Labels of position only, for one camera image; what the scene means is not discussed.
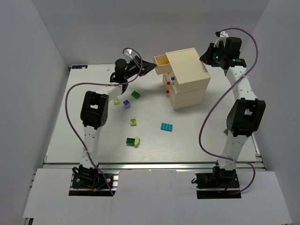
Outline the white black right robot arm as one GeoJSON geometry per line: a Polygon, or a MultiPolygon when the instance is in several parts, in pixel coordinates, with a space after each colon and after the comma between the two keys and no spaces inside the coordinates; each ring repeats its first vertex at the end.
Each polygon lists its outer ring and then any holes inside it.
{"type": "Polygon", "coordinates": [[[246,62],[240,58],[241,44],[242,40],[238,37],[220,36],[200,57],[204,64],[223,69],[235,99],[226,119],[228,136],[225,147],[217,161],[223,172],[236,169],[241,150],[258,130],[266,108],[265,101],[258,99],[249,83],[246,62]]]}

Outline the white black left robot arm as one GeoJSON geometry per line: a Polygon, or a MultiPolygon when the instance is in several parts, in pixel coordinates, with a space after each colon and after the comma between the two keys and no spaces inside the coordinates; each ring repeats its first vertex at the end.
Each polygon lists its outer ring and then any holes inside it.
{"type": "Polygon", "coordinates": [[[110,76],[110,85],[94,92],[87,91],[84,96],[80,119],[84,128],[84,148],[81,165],[93,168],[98,157],[99,136],[102,126],[107,121],[108,105],[111,100],[122,95],[128,87],[128,79],[135,76],[144,76],[156,67],[135,56],[131,61],[118,59],[115,62],[114,72],[110,76]]]}

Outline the cream drawer yellow knob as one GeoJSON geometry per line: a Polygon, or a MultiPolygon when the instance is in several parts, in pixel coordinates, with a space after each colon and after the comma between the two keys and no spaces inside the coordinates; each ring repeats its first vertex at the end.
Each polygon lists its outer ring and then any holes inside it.
{"type": "Polygon", "coordinates": [[[167,74],[172,70],[166,54],[154,56],[154,63],[156,64],[155,71],[157,75],[167,74]]]}

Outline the cream plastic drawer cabinet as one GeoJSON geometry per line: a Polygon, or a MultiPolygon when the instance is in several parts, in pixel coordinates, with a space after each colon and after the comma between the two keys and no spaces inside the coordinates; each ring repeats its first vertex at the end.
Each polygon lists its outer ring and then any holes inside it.
{"type": "Polygon", "coordinates": [[[174,72],[178,85],[173,85],[176,92],[175,103],[169,101],[173,110],[199,105],[209,85],[211,76],[195,48],[188,48],[165,53],[174,72]]]}

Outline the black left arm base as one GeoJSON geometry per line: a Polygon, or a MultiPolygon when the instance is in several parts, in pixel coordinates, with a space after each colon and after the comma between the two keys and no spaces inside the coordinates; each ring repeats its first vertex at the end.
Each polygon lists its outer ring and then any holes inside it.
{"type": "Polygon", "coordinates": [[[85,168],[82,165],[72,168],[69,196],[108,196],[116,192],[118,175],[105,173],[103,176],[95,168],[85,168]]]}

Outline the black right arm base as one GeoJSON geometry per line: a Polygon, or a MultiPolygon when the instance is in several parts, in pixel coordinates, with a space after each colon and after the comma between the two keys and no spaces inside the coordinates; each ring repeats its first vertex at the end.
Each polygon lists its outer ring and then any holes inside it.
{"type": "Polygon", "coordinates": [[[240,184],[236,170],[214,166],[210,173],[196,173],[191,180],[196,185],[198,199],[240,199],[240,184]]]}

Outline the lime green small lego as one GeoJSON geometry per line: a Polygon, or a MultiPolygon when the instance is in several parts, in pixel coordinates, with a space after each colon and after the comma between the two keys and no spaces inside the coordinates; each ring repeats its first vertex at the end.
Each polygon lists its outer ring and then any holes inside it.
{"type": "Polygon", "coordinates": [[[114,104],[114,105],[119,105],[119,104],[120,104],[120,100],[119,100],[118,97],[115,97],[115,98],[113,99],[113,104],[114,104]]]}

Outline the cyan lego brick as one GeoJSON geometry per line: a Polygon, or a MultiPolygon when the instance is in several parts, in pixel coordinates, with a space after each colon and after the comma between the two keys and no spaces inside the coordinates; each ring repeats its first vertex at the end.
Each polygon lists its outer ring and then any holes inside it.
{"type": "Polygon", "coordinates": [[[163,131],[169,131],[169,132],[172,132],[172,130],[173,130],[173,125],[172,125],[172,124],[168,124],[168,123],[161,123],[160,129],[163,130],[163,131]]]}

